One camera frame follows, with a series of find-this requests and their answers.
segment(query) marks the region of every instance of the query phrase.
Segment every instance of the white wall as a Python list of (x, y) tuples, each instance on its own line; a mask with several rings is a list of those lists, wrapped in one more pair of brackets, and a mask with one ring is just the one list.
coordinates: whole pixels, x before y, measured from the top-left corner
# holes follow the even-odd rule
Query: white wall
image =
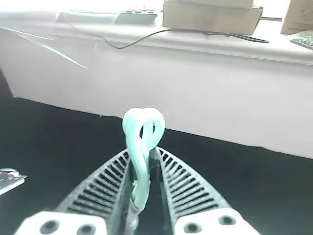
[(60, 37), (3, 35), (14, 96), (105, 116), (152, 106), (167, 128), (313, 158), (312, 66)]

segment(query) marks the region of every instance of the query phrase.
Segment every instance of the small object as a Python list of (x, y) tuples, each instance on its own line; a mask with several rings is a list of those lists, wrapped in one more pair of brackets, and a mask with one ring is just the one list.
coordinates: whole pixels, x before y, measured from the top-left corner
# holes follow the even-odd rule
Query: small object
[(157, 11), (155, 10), (134, 7), (134, 9), (123, 10), (114, 21), (114, 24), (153, 24), (156, 17)]
[(25, 178), (25, 175), (20, 175), (20, 173), (15, 169), (0, 169), (0, 195), (24, 183)]
[(300, 46), (313, 50), (313, 31), (303, 31), (290, 35), (290, 41)]

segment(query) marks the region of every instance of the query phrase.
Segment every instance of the power cord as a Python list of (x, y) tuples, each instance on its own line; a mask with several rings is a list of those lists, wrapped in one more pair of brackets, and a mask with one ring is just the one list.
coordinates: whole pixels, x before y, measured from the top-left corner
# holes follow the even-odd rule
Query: power cord
[(241, 34), (234, 34), (234, 33), (218, 33), (218, 32), (207, 32), (207, 31), (200, 31), (200, 30), (176, 30), (176, 29), (163, 29), (154, 33), (151, 33), (143, 38), (138, 39), (137, 41), (127, 44), (126, 46), (123, 47), (117, 47), (115, 45), (113, 45), (112, 43), (110, 43), (105, 37), (101, 36), (101, 35), (95, 35), (92, 33), (88, 33), (85, 31), (82, 31), (80, 29), (78, 29), (77, 27), (75, 27), (71, 22), (69, 22), (66, 18), (65, 18), (65, 14), (63, 14), (63, 18), (64, 21), (74, 30), (76, 30), (77, 32), (81, 33), (81, 34), (85, 34), (88, 36), (92, 36), (92, 37), (98, 37), (98, 38), (102, 38), (103, 41), (105, 41), (107, 44), (109, 44), (111, 47), (115, 48), (115, 49), (125, 49), (128, 48), (130, 46), (133, 46), (139, 42), (141, 42), (142, 40), (149, 38), (153, 35), (156, 35), (158, 33), (163, 33), (163, 32), (170, 32), (170, 31), (175, 31), (175, 32), (196, 32), (196, 33), (203, 33), (204, 35), (208, 35), (208, 36), (214, 36), (214, 35), (225, 35), (227, 37), (235, 37), (235, 38), (239, 38), (239, 39), (243, 39), (246, 41), (250, 41), (250, 42), (255, 42), (255, 43), (269, 43), (269, 41), (263, 40), (263, 39), (258, 39), (258, 38), (253, 38), (253, 37), (249, 37), (249, 36), (245, 36), (245, 35), (241, 35)]

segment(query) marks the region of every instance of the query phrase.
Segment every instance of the desk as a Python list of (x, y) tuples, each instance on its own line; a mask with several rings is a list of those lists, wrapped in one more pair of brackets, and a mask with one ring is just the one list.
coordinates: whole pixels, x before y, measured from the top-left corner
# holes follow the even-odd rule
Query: desk
[[(104, 161), (125, 148), (121, 119), (23, 99), (0, 102), (0, 167), (27, 174), (0, 196), (1, 234), (55, 208)], [(162, 148), (197, 170), (262, 235), (310, 235), (313, 160), (166, 130)], [(152, 188), (139, 234), (159, 235), (162, 211)]]

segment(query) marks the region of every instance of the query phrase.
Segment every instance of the beige box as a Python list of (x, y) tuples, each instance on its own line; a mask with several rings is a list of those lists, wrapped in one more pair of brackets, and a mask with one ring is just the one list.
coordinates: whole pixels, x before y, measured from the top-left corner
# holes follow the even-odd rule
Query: beige box
[(163, 26), (173, 29), (253, 34), (262, 8), (240, 9), (167, 0), (163, 8)]
[(215, 6), (234, 7), (234, 8), (252, 8), (253, 0), (188, 0), (188, 2), (203, 3)]
[(313, 30), (313, 0), (290, 0), (281, 33)]

